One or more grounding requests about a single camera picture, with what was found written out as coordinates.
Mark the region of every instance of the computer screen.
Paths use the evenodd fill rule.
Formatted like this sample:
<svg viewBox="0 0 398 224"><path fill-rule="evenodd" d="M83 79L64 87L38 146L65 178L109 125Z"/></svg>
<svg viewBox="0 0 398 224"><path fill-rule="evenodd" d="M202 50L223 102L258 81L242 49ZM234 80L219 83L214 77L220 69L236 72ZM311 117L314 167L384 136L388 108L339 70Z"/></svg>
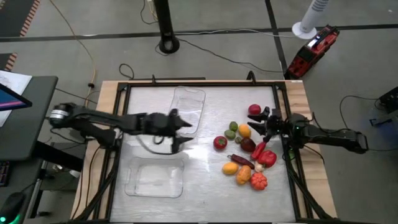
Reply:
<svg viewBox="0 0 398 224"><path fill-rule="evenodd" d="M0 111L32 106L32 103L6 86L0 84Z"/></svg>

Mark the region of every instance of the transparent lid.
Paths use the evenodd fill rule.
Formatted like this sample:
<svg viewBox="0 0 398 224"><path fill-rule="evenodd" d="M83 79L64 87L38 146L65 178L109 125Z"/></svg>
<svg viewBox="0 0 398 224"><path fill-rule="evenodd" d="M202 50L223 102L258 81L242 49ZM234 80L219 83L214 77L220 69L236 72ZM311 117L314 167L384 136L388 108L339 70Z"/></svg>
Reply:
<svg viewBox="0 0 398 224"><path fill-rule="evenodd" d="M174 97L170 109L178 109L180 117L192 124L192 127L178 130L179 135L195 137L203 105L205 104L205 98L206 93L203 90L185 86L178 86L174 89Z"/></svg>
<svg viewBox="0 0 398 224"><path fill-rule="evenodd" d="M182 194L184 163L181 159L130 161L124 191L129 196L177 198Z"/></svg>

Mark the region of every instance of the gray floor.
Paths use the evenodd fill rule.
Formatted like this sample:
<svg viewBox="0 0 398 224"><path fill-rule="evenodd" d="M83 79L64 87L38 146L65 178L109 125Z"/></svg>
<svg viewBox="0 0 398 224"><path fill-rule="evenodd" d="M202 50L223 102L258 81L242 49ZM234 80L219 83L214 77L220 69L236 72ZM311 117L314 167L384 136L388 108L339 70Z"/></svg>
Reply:
<svg viewBox="0 0 398 224"><path fill-rule="evenodd" d="M141 22L140 0L54 0L77 34L111 34L155 32L157 26ZM278 27L290 27L300 20L310 0L272 1ZM264 1L183 1L170 0L175 30L270 28ZM151 20L146 9L144 17ZM398 22L396 0L330 1L325 17L318 26L329 23L339 26L392 24ZM40 3L27 36L70 35L67 25L47 1ZM274 39L262 34L225 34L181 36L225 57L252 62L271 70L279 70ZM207 79L242 79L248 68L226 62L182 43L174 55L163 57L154 52L157 37L133 39L85 40L98 69L98 89L103 80L124 79L119 75L120 63L128 63L137 78L152 74L157 77L206 77ZM304 41L281 38L286 61L291 62ZM86 95L91 79L91 63L75 41L1 43L0 53L17 52L14 72L29 75L56 75L58 87L77 95ZM345 95L375 98L397 86L398 30L344 30L330 51L303 78L312 111L328 128L342 128L338 105ZM266 79L281 79L278 73L255 73ZM82 100L56 92L52 105ZM391 126L372 128L369 118L381 114L372 101L348 99L343 105L348 126L368 136L369 146L383 150L398 147L397 131ZM40 139L50 136L44 125ZM54 141L65 140L52 136ZM356 155L336 147L323 147L333 199L338 216L343 220L396 223L398 220L398 151L369 152ZM43 206L56 208L58 196L44 200ZM72 206L73 194L62 195L63 206ZM66 214L54 214L63 221ZM43 219L29 220L47 223Z"/></svg>

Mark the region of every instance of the paper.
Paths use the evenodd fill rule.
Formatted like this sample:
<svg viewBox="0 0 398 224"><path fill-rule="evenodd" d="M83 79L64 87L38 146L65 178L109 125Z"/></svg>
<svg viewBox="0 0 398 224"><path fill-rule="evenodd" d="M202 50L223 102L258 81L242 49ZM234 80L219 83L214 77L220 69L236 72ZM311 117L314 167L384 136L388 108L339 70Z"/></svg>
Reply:
<svg viewBox="0 0 398 224"><path fill-rule="evenodd" d="M0 83L19 95L23 94L31 78L32 76L30 75L21 75L0 70ZM0 127L4 125L11 111L12 110L0 111Z"/></svg>

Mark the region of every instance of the white cable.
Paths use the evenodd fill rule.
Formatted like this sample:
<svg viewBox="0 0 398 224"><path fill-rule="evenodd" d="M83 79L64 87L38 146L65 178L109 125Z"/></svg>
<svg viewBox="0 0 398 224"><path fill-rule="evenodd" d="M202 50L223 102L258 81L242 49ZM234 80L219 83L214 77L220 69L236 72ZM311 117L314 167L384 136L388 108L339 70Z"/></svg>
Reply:
<svg viewBox="0 0 398 224"><path fill-rule="evenodd" d="M288 37L288 38L294 38L297 37L295 35L293 36L287 36L287 35L274 35L274 34L268 34L265 32L260 32L257 30L252 30L252 29L236 29L236 30L214 30L214 31L203 31L203 32L197 32L197 33L192 33L192 32L175 32L175 34L180 34L180 35L200 35L200 34L214 34L217 32L239 32L239 31L251 31L251 32L255 32L258 34L264 34L264 35L269 35L272 37Z"/></svg>

